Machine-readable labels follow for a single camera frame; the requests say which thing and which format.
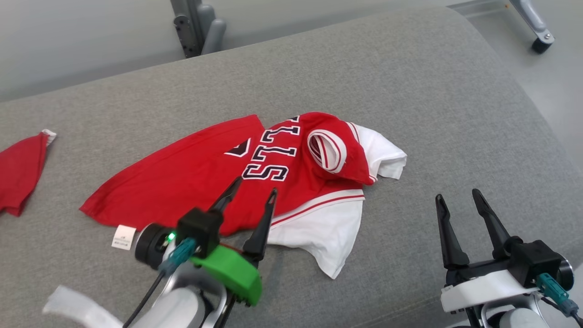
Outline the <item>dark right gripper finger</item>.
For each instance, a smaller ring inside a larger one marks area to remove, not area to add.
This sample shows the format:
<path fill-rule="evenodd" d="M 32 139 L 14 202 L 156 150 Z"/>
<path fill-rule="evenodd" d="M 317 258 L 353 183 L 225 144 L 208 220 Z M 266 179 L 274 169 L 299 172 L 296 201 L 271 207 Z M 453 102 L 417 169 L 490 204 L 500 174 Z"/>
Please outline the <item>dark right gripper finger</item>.
<path fill-rule="evenodd" d="M 493 245 L 492 256 L 494 260 L 508 259 L 511 255 L 511 248 L 514 244 L 521 244 L 522 239 L 518 236 L 510 236 L 497 214 L 491 208 L 479 189 L 472 190 L 473 201 L 479 216 L 481 216 L 487 227 L 491 243 Z"/>
<path fill-rule="evenodd" d="M 450 212 L 442 195 L 435 196 L 435 206 L 444 268 L 455 270 L 468 266 L 468 255 L 461 249 L 450 224 Z"/>

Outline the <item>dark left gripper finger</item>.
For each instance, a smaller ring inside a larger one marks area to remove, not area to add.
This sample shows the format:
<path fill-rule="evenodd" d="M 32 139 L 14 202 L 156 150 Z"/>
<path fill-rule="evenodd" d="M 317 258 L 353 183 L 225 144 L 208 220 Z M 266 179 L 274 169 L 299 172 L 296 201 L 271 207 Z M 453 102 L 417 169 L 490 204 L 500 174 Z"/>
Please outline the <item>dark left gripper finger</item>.
<path fill-rule="evenodd" d="M 260 261 L 264 259 L 277 196 L 278 191 L 274 188 L 266 200 L 264 213 L 262 214 L 257 227 L 242 247 L 243 257 L 252 265 L 258 265 Z"/>
<path fill-rule="evenodd" d="M 242 177 L 236 177 L 219 198 L 210 206 L 209 212 L 223 214 L 226 207 L 233 201 L 242 182 Z"/>

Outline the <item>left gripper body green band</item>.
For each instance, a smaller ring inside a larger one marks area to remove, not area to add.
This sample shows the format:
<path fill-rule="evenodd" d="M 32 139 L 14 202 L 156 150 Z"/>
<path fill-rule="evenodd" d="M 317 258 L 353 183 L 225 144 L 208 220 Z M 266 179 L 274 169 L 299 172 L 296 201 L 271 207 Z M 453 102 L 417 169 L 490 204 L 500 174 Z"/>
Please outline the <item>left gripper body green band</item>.
<path fill-rule="evenodd" d="M 260 301 L 263 291 L 260 272 L 234 249 L 218 245 L 206 258 L 192 256 L 189 261 L 205 269 L 231 291 L 237 301 L 250 307 Z"/>

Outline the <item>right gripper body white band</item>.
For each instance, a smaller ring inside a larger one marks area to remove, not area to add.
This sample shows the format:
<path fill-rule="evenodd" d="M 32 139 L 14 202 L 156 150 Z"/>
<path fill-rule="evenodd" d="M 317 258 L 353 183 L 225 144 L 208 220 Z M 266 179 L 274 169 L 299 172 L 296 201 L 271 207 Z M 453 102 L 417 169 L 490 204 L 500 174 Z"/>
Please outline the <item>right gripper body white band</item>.
<path fill-rule="evenodd" d="M 507 269 L 509 263 L 485 260 L 462 266 L 444 264 L 446 283 L 440 297 L 443 311 L 484 314 L 489 309 L 512 306 L 540 314 L 537 288 L 525 288 L 518 282 Z"/>

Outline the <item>red and white basketball jersey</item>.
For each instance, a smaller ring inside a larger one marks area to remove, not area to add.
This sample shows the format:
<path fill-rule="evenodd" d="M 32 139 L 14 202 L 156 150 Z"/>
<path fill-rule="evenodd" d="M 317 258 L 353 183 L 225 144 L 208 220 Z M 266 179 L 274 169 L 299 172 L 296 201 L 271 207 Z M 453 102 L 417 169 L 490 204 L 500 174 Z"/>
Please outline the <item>red and white basketball jersey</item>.
<path fill-rule="evenodd" d="M 304 249 L 331 279 L 350 255 L 362 221 L 363 187 L 398 180 L 407 154 L 381 133 L 310 112 L 264 128 L 256 115 L 192 133 L 121 170 L 80 210 L 104 226 L 176 226 L 209 209 L 237 178 L 221 236 L 255 229 L 277 189 L 268 244 Z"/>

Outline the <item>red shirt with white stripe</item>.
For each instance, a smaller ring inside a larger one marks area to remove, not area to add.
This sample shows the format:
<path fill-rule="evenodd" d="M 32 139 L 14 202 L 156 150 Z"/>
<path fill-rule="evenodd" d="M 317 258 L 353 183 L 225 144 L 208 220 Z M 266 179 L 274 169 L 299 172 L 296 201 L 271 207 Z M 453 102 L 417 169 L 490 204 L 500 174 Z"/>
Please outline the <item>red shirt with white stripe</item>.
<path fill-rule="evenodd" d="M 57 134 L 43 129 L 0 152 L 0 212 L 19 217 L 35 191 L 49 145 Z"/>

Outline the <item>grey metal frame post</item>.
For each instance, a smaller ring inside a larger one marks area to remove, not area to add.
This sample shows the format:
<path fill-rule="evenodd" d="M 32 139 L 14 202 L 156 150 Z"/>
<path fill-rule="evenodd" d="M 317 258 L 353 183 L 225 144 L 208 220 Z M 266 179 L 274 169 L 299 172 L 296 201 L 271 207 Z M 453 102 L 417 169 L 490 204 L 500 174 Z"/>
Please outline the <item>grey metal frame post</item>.
<path fill-rule="evenodd" d="M 185 58 L 221 51 L 226 21 L 202 0 L 169 0 L 175 14 L 173 25 Z"/>

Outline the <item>grey metal frame leg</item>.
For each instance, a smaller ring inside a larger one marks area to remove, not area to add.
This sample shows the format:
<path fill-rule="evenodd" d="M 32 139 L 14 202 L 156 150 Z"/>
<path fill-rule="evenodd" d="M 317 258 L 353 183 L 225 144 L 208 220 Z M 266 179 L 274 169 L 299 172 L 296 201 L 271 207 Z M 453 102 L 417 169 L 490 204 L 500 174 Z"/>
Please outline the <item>grey metal frame leg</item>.
<path fill-rule="evenodd" d="M 516 8 L 523 20 L 529 25 L 533 33 L 537 35 L 537 39 L 533 45 L 551 46 L 555 38 L 548 29 L 546 22 L 534 7 L 532 0 L 509 0 L 509 2 Z"/>

